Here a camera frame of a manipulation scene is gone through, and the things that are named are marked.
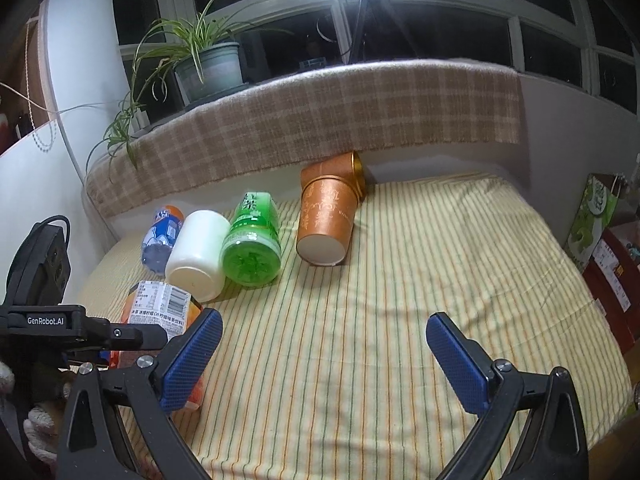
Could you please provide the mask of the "white gloved hand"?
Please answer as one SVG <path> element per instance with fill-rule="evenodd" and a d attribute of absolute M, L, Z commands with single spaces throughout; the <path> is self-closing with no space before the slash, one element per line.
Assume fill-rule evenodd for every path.
<path fill-rule="evenodd" d="M 37 364 L 31 392 L 19 392 L 14 371 L 1 362 L 1 422 L 24 460 L 55 472 L 58 438 L 76 374 Z"/>

